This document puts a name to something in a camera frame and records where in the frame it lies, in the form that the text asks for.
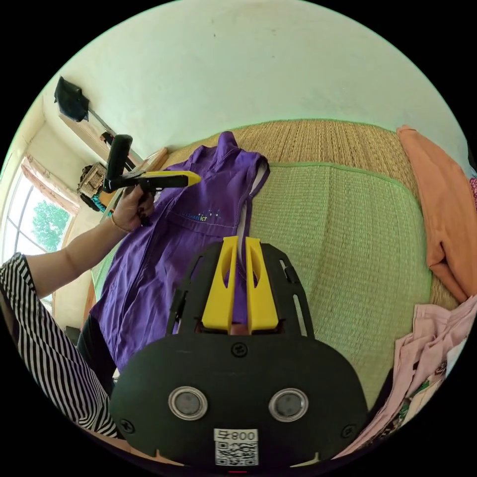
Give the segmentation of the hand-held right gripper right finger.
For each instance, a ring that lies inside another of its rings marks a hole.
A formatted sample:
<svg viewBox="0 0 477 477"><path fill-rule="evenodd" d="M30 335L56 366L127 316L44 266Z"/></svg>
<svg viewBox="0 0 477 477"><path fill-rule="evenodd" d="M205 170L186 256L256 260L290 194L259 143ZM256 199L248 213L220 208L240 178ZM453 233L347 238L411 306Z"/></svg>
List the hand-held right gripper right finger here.
<svg viewBox="0 0 477 477"><path fill-rule="evenodd" d="M245 258L248 332L273 331L278 315L259 239L245 238Z"/></svg>

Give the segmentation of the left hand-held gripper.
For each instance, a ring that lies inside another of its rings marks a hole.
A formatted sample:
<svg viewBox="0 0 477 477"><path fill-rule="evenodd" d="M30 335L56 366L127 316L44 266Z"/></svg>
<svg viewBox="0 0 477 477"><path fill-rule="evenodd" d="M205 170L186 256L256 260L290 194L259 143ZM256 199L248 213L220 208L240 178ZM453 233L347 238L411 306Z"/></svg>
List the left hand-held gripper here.
<svg viewBox="0 0 477 477"><path fill-rule="evenodd" d="M180 188L200 183L202 178L191 171L152 171L123 175L123 227L149 223L154 200L166 188Z"/></svg>

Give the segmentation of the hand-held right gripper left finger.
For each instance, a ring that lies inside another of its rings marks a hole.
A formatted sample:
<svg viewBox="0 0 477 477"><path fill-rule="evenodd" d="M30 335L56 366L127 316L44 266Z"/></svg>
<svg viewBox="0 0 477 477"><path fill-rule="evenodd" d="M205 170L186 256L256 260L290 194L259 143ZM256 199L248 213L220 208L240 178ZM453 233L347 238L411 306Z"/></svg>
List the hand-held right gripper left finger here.
<svg viewBox="0 0 477 477"><path fill-rule="evenodd" d="M217 332L229 332L235 299L238 237L224 237L214 266L209 296L202 315L202 325Z"/></svg>

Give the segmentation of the person's left hand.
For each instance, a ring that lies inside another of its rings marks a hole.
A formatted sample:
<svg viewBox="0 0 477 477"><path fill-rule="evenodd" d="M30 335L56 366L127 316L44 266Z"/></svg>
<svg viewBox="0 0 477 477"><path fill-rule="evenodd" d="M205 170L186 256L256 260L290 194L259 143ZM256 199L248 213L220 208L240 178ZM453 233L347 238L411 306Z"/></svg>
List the person's left hand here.
<svg viewBox="0 0 477 477"><path fill-rule="evenodd" d="M115 228L127 234L147 223L153 211L154 195L137 185L124 189L111 220Z"/></svg>

